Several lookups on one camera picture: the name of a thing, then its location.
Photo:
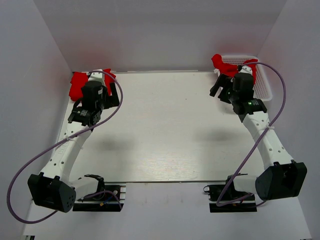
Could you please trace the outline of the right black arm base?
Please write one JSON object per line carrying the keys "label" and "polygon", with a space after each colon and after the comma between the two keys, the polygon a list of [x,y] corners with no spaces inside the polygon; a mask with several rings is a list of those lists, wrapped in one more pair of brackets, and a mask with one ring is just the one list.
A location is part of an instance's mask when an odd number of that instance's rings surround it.
{"label": "right black arm base", "polygon": [[220,204],[231,202],[224,206],[217,206],[217,200],[223,191],[225,184],[208,184],[203,188],[203,193],[208,195],[210,213],[254,213],[257,212],[256,199],[254,195],[235,201],[244,197],[246,192],[236,192],[230,187],[222,196]]}

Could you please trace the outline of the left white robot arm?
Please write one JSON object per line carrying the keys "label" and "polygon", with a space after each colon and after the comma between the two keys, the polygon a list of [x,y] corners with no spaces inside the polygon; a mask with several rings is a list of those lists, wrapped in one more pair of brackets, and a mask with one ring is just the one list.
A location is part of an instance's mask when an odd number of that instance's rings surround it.
{"label": "left white robot arm", "polygon": [[101,200],[106,187],[103,177],[86,174],[70,180],[70,173],[85,141],[91,135],[93,126],[98,124],[103,110],[118,107],[116,84],[105,80],[110,73],[94,70],[86,74],[87,82],[81,87],[82,97],[73,104],[67,119],[62,139],[49,162],[38,175],[32,174],[27,181],[33,202],[37,206],[67,213],[75,201],[84,198]]}

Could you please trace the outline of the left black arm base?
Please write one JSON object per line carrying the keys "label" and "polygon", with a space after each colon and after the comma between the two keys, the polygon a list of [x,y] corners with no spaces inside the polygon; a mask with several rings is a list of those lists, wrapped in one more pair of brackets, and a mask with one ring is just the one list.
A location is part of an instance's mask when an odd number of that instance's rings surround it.
{"label": "left black arm base", "polygon": [[126,184],[105,184],[104,192],[100,195],[77,200],[72,208],[73,212],[120,212],[125,203]]}

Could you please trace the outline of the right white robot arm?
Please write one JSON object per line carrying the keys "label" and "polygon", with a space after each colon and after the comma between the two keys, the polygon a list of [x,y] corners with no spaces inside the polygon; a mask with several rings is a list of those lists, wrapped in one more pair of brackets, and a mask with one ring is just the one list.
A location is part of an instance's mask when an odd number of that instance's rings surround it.
{"label": "right white robot arm", "polygon": [[[217,96],[222,102],[231,104],[234,113],[249,131],[254,145],[237,168],[230,175],[216,200],[221,207],[241,202],[258,195],[263,201],[297,197],[307,175],[303,162],[296,162],[286,151],[269,119],[267,108],[261,99],[254,97],[252,70],[244,66],[233,77],[220,74],[210,89],[210,96]],[[255,150],[263,162],[259,176],[241,173],[241,169]]]}

